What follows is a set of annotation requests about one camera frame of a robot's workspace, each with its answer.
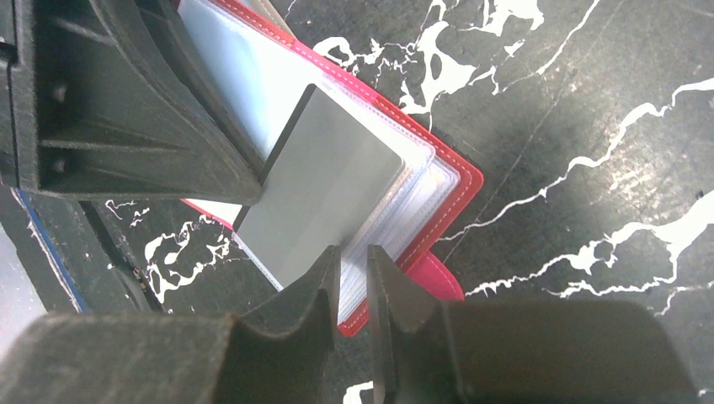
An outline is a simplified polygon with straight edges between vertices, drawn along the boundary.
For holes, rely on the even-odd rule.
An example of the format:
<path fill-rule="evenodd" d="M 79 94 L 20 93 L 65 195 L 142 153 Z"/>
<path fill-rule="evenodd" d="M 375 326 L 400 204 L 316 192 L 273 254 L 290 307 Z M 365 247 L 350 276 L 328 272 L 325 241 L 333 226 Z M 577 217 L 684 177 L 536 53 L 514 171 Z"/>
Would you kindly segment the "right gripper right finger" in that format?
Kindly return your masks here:
<path fill-rule="evenodd" d="M 440 300 L 368 248 L 377 403 L 696 403 L 663 327 L 628 301 Z"/>

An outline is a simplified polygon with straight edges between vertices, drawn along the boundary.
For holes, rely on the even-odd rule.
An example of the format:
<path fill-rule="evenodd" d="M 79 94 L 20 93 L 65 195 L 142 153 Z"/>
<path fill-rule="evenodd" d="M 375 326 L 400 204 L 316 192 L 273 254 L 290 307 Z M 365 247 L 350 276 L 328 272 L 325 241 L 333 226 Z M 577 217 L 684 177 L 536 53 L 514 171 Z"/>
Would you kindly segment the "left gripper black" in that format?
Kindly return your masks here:
<path fill-rule="evenodd" d="M 262 194 L 175 1 L 1 2 L 1 183 L 62 199 Z"/>

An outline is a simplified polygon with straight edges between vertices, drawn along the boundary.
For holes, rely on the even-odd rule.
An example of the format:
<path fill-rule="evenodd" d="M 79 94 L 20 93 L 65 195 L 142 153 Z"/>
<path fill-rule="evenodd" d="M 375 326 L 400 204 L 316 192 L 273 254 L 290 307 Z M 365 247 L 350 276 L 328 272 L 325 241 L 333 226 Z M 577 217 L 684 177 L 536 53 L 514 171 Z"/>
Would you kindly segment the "grey credit card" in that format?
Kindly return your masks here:
<path fill-rule="evenodd" d="M 392 147 L 310 84 L 266 162 L 260 201 L 237 218 L 237 237 L 281 290 L 326 247 L 354 239 L 403 166 Z"/>

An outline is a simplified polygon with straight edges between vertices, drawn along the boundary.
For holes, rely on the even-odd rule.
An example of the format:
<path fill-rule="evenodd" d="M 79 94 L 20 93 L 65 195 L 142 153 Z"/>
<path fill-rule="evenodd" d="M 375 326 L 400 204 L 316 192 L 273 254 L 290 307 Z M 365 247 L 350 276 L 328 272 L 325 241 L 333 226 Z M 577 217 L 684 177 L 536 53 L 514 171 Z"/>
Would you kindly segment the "grey card holder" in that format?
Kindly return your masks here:
<path fill-rule="evenodd" d="M 272 24 L 276 25 L 287 34 L 295 36 L 270 0 L 250 0 L 249 3 L 256 13 L 269 20 Z"/>

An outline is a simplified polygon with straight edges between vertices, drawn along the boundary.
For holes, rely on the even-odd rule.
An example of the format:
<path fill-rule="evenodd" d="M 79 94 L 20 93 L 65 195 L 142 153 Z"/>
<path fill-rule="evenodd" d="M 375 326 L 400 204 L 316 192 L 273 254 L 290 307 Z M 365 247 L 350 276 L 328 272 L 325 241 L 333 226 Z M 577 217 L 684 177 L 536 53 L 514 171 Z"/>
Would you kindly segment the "red leather card holder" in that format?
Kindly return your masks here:
<path fill-rule="evenodd" d="M 366 261 L 383 247 L 443 299 L 463 298 L 430 249 L 480 190 L 482 174 L 373 88 L 302 44 L 263 7 L 182 1 L 178 13 L 263 165 L 252 206 L 189 199 L 228 229 L 277 289 L 341 247 L 338 329 L 367 322 Z"/>

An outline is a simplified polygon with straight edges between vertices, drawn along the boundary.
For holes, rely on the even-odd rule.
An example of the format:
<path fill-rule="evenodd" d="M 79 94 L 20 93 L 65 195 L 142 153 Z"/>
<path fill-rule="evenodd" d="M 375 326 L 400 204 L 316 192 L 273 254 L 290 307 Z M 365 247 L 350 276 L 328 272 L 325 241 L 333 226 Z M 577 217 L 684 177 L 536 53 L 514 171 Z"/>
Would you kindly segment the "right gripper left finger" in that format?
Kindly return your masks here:
<path fill-rule="evenodd" d="M 4 403 L 322 403 L 340 249 L 244 316 L 50 313 L 1 363 Z"/>

